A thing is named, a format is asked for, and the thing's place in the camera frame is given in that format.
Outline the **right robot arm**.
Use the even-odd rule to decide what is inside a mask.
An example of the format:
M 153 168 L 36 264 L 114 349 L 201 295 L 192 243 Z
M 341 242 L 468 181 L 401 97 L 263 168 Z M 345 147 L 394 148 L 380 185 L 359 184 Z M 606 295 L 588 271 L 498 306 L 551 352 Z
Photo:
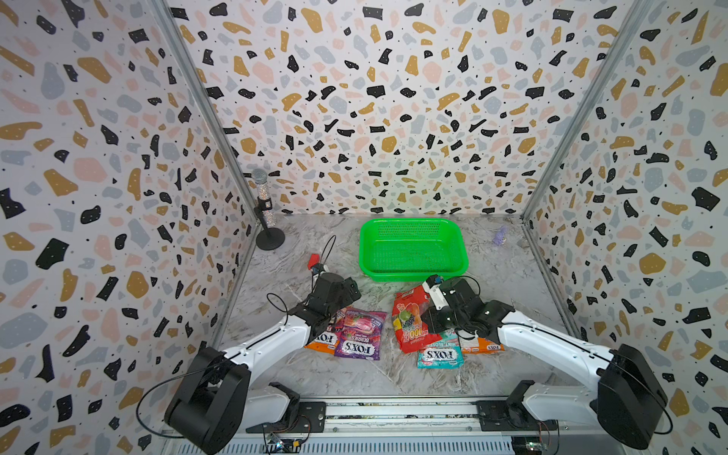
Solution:
M 482 301 L 464 277 L 432 275 L 423 284 L 432 306 L 422 316 L 432 332 L 452 329 L 519 350 L 566 373 L 574 386 L 523 380 L 504 401 L 515 428 L 532 422 L 597 425 L 625 447 L 645 450 L 670 418 L 667 395 L 643 354 L 589 343 L 550 328 L 510 304 Z

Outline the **red candy bag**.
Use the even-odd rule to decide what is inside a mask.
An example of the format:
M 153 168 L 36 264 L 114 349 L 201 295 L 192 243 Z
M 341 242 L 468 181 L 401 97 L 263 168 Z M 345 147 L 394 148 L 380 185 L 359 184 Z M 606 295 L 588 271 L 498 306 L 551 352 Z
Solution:
M 423 286 L 395 295 L 392 327 L 404 354 L 419 352 L 442 339 L 439 334 L 430 333 L 430 326 L 423 320 L 430 307 L 430 296 Z

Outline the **orange candy bag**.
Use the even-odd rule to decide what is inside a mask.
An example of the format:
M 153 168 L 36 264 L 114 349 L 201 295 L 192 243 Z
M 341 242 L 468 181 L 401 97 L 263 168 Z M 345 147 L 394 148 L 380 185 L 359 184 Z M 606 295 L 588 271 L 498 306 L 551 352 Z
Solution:
M 461 350 L 465 355 L 491 355 L 504 352 L 505 348 L 488 339 L 482 339 L 465 332 L 458 333 Z

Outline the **purple Fox's berries bag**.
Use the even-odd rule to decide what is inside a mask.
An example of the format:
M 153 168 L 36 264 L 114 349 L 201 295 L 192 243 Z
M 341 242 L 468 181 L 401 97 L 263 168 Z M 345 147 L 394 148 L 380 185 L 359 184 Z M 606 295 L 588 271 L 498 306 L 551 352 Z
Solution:
M 347 307 L 337 318 L 335 350 L 338 358 L 380 360 L 382 332 L 387 314 Z

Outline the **orange Fox's fruits bag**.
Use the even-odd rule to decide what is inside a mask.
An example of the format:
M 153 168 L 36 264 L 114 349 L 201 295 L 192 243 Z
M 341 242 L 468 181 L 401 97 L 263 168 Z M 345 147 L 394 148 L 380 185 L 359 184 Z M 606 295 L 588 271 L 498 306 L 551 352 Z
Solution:
M 339 333 L 337 322 L 332 318 L 326 329 L 316 339 L 308 343 L 305 348 L 310 351 L 333 356 L 339 346 Z

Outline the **teal Fox's candy bag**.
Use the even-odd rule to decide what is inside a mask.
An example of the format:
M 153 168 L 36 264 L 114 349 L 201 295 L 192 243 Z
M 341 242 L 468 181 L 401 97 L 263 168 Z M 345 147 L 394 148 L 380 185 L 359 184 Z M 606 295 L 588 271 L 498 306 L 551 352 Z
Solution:
M 443 333 L 440 340 L 426 346 L 418 353 L 419 369 L 456 370 L 463 364 L 464 355 L 459 337 L 453 331 Z

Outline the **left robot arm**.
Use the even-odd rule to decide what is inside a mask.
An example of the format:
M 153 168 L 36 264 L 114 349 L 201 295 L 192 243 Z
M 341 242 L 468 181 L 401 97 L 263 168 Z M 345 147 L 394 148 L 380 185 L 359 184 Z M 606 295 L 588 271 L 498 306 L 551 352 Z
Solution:
M 300 396 L 279 384 L 252 391 L 250 385 L 282 358 L 299 351 L 322 335 L 337 312 L 361 298 L 352 278 L 333 272 L 314 276 L 311 293 L 300 303 L 284 310 L 282 319 L 257 337 L 237 346 L 198 351 L 186 373 L 174 375 L 142 394 L 177 381 L 163 422 L 175 435 L 153 430 L 141 418 L 138 424 L 149 434 L 166 439 L 184 439 L 206 454 L 216 454 L 242 426 L 252 428 L 297 422 Z

